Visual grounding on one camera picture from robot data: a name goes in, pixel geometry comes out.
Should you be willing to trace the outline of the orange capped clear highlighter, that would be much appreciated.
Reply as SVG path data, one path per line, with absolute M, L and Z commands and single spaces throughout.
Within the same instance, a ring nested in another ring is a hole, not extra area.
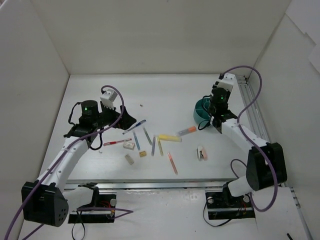
M 176 135 L 178 137 L 182 137 L 182 136 L 188 135 L 188 134 L 196 132 L 196 131 L 197 131 L 197 128 L 195 126 L 192 126 L 192 127 L 189 127 L 189 128 L 186 128 L 186 129 L 178 131 L 176 133 Z

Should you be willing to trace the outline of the yellow slim highlighter pen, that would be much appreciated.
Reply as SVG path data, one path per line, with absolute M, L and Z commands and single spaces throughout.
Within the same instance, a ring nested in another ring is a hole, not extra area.
M 156 139 L 157 139 L 157 144 L 158 144 L 158 148 L 159 148 L 159 153 L 163 157 L 164 156 L 164 152 L 163 152 L 163 148 L 162 148 L 162 145 L 161 145 L 160 137 L 157 136 Z

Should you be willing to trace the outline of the fat yellow highlighter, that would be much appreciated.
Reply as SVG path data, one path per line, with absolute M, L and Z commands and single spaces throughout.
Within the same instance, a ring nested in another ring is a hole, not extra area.
M 160 141 L 177 142 L 177 143 L 182 142 L 182 138 L 180 136 L 159 134 L 158 138 Z

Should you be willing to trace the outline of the orange slim highlighter pen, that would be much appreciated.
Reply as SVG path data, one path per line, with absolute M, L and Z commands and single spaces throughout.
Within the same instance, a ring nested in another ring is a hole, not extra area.
M 178 175 L 178 170 L 177 170 L 176 165 L 175 165 L 175 163 L 174 163 L 174 161 L 173 161 L 173 158 L 172 158 L 171 153 L 170 153 L 170 152 L 167 152 L 167 155 L 168 155 L 168 159 L 169 159 L 169 161 L 170 161 L 170 163 L 171 163 L 171 166 L 172 166 L 172 168 L 173 168 L 174 173 L 175 173 L 176 175 Z

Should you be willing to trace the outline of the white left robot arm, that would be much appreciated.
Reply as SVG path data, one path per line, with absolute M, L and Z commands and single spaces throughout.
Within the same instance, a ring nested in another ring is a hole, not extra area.
M 26 182 L 22 189 L 23 218 L 26 221 L 59 227 L 73 211 L 96 209 L 100 204 L 99 188 L 95 183 L 83 183 L 70 192 L 65 192 L 67 180 L 80 158 L 90 149 L 102 130 L 129 129 L 136 123 L 121 106 L 108 108 L 102 102 L 81 102 L 78 123 L 64 135 L 65 142 L 58 156 L 48 169 L 34 182 Z

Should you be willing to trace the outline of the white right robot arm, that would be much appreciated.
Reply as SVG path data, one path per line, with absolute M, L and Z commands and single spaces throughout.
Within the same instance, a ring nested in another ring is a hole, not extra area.
M 270 143 L 240 123 L 240 117 L 229 110 L 228 100 L 232 86 L 216 82 L 209 96 L 208 112 L 210 123 L 215 129 L 230 138 L 248 154 L 245 175 L 227 182 L 221 193 L 221 200 L 227 206 L 233 206 L 239 198 L 249 194 L 253 208 L 266 212 L 276 201 L 278 185 L 288 179 L 282 146 Z M 273 186 L 273 196 L 265 208 L 258 208 L 253 201 L 253 192 Z

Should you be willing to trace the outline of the blue gel pen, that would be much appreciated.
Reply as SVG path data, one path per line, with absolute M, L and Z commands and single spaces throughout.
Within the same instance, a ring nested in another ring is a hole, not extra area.
M 125 130 L 122 134 L 125 135 L 131 131 L 133 131 L 134 129 L 138 128 L 139 126 L 143 125 L 147 120 L 143 119 L 140 122 L 136 123 L 134 126 L 130 127 L 129 129 Z

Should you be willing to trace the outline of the teal round desk organizer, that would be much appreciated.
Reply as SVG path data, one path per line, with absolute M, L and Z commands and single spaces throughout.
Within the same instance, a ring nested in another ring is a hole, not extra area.
M 195 123 L 201 128 L 203 128 L 205 125 L 210 126 L 211 116 L 207 113 L 209 106 L 210 106 L 209 97 L 199 99 L 194 106 L 193 119 Z

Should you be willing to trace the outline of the green slim highlighter pen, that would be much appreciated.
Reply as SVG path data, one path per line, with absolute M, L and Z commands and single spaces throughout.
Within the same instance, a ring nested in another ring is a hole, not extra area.
M 143 127 L 142 129 L 143 129 L 143 132 L 144 132 L 144 134 L 145 134 L 145 136 L 146 136 L 146 138 L 147 138 L 147 140 L 148 140 L 148 143 L 149 143 L 150 145 L 152 145 L 152 144 L 153 144 L 153 142 L 152 142 L 152 140 L 151 140 L 151 138 L 150 138 L 150 136 L 149 136 L 149 134 L 148 134 L 148 132 L 147 132 L 146 128 L 145 128 L 145 127 Z

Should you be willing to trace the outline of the red gel pen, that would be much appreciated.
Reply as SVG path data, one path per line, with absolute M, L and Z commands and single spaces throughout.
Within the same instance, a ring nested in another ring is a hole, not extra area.
M 103 146 L 105 147 L 105 146 L 116 145 L 116 144 L 131 141 L 131 140 L 132 140 L 132 138 L 127 138 L 127 139 L 122 139 L 122 140 L 117 140 L 117 141 L 109 141 L 109 142 L 103 143 Z

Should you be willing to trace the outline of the dirty white eraser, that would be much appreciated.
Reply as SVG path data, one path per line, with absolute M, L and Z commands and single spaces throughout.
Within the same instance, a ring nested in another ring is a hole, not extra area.
M 126 154 L 124 157 L 130 165 L 135 163 L 134 159 L 129 154 Z

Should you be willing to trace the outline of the small white pink stapler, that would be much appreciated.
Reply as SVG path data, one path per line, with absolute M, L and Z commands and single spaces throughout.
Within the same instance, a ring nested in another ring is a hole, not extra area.
M 206 161 L 208 159 L 206 150 L 203 146 L 198 146 L 196 151 L 197 151 L 197 159 L 199 161 L 202 161 L 202 160 Z

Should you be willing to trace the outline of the aluminium right rail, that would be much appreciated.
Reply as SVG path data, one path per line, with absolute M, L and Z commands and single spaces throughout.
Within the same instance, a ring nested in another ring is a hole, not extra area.
M 237 75 L 236 78 L 243 104 L 246 107 L 254 99 L 255 95 L 249 84 L 249 80 L 245 76 Z M 259 138 L 266 140 L 267 142 L 270 141 L 261 112 L 256 102 L 241 115 L 240 122 Z

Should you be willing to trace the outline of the aluminium front rail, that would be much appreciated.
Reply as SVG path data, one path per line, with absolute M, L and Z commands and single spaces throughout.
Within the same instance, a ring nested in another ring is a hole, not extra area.
M 68 180 L 64 189 L 73 190 L 85 183 L 95 183 L 98 188 L 104 190 L 219 189 L 231 180 L 231 178 Z

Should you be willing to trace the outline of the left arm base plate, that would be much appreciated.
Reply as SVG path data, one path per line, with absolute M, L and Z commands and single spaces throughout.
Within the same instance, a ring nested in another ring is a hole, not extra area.
M 77 214 L 75 211 L 68 216 L 68 224 L 107 224 L 115 221 L 115 207 L 117 204 L 116 194 L 100 194 L 97 202 L 91 205 L 82 206 Z

